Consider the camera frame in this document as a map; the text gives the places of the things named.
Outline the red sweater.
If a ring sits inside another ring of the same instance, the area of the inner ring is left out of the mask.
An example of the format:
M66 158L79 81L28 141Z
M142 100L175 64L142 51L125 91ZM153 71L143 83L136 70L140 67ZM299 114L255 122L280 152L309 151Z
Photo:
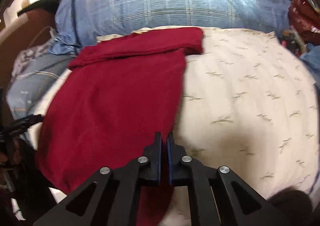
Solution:
M136 225L158 225L169 207L164 141L183 91L185 56L202 52L198 27L151 30L85 47L44 116L36 165L67 196L93 173L140 157L158 132L159 186L143 186Z

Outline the grey star-print bedsheet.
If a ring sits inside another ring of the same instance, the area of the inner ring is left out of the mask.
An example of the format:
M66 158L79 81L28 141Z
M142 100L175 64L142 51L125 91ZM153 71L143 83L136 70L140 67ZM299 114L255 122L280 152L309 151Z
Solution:
M22 50L14 61L6 101L14 119L32 113L36 104L67 69L75 54L52 54L52 41Z

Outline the cream leaf-print pillow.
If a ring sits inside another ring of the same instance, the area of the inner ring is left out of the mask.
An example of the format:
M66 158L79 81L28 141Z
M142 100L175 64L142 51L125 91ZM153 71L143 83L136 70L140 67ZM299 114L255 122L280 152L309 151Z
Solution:
M319 203L312 76L273 33L200 29L202 52L185 56L171 130L176 143L206 166L230 167L295 224L308 223ZM70 74L47 99L52 102Z

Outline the black cloth on headboard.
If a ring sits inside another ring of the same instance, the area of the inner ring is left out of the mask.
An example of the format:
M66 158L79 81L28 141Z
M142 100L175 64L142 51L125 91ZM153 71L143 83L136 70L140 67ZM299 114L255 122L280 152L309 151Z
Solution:
M17 13L17 16L19 17L24 13L27 13L29 11L36 10L36 9L43 9L49 13L56 13L59 3L60 3L60 0L38 0L30 4L26 8L20 10Z

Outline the blue plaid quilt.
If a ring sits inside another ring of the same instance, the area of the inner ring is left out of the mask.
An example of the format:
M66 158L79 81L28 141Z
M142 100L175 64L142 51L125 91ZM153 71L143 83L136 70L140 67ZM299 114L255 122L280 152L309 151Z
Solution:
M49 52L78 54L97 37L143 27L201 26L280 32L292 0L61 0Z

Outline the clutter pile beside bed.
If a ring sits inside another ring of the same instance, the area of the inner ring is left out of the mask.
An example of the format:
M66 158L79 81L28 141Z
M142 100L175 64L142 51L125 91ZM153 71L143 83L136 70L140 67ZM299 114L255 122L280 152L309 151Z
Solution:
M319 72L319 45L304 43L300 35L294 30L283 30L280 43L314 72Z

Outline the red shiny plastic bag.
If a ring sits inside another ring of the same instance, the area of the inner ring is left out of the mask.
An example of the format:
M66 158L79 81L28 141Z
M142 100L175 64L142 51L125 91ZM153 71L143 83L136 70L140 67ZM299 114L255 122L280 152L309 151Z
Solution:
M308 0L292 0L288 18L306 43L319 44L319 11Z

